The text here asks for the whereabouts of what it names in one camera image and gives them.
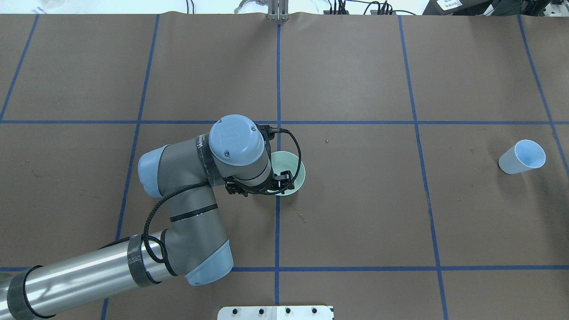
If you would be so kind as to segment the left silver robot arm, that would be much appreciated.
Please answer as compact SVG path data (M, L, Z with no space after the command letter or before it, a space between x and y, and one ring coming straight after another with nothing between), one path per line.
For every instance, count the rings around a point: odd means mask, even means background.
M142 155L138 176L158 203L142 233L85 255L36 265L1 283L3 320L48 320L84 304L184 276L201 286L233 268L230 241L214 193L284 194L301 172L277 174L271 140L290 130L258 125L243 115L217 120L208 133Z

